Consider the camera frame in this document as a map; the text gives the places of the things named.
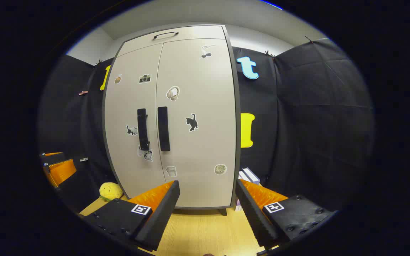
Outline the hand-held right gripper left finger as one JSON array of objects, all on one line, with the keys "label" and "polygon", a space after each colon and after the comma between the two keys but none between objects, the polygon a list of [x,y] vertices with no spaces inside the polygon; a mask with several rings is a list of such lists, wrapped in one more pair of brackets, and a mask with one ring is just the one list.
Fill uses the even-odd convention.
[{"label": "hand-held right gripper left finger", "polygon": [[179,196],[174,180],[129,200],[113,199],[81,219],[122,246],[156,251]]}]

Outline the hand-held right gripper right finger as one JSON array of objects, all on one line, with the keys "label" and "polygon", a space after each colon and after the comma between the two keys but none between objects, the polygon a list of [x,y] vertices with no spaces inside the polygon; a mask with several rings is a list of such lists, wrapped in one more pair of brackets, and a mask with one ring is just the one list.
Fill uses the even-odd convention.
[{"label": "hand-held right gripper right finger", "polygon": [[316,231],[335,216],[301,194],[287,197],[243,179],[236,196],[261,247],[283,246]]}]

